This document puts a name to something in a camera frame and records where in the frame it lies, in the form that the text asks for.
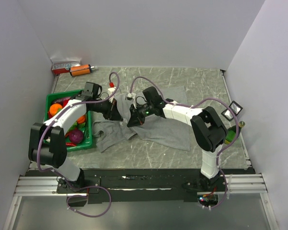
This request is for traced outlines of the grey garment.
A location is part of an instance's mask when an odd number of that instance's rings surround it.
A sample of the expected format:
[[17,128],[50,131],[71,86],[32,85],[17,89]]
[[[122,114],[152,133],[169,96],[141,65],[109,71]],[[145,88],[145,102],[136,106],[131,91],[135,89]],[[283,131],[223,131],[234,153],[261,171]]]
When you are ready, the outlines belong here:
[[123,126],[120,125],[120,121],[106,120],[100,113],[93,113],[92,134],[97,138],[96,146],[100,152],[133,136],[174,149],[185,151],[191,149],[189,126],[182,122],[150,115],[143,125],[127,127],[132,102],[126,100],[125,96],[126,93],[118,93],[115,96],[118,111],[123,118]]

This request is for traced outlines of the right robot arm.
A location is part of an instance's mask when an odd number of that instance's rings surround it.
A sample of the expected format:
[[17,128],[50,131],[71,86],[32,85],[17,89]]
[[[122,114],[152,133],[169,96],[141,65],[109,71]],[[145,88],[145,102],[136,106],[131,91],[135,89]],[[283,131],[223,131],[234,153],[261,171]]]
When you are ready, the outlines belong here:
[[211,106],[204,109],[187,107],[172,99],[164,99],[154,86],[145,89],[143,95],[145,103],[139,104],[135,93],[127,93],[126,99],[132,101],[127,127],[143,125],[150,115],[189,125],[202,149],[200,185],[204,190],[211,191],[220,176],[219,155],[228,134],[215,109]]

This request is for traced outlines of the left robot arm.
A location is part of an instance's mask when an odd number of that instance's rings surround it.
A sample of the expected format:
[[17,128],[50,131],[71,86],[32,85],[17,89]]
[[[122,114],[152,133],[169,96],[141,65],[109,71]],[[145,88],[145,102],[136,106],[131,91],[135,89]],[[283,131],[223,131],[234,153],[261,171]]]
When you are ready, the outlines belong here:
[[30,131],[29,160],[40,172],[52,171],[66,180],[68,187],[79,193],[85,188],[84,172],[67,158],[65,135],[76,120],[88,111],[101,113],[107,120],[122,121],[114,95],[100,99],[102,87],[87,82],[67,105],[44,123],[34,123]]

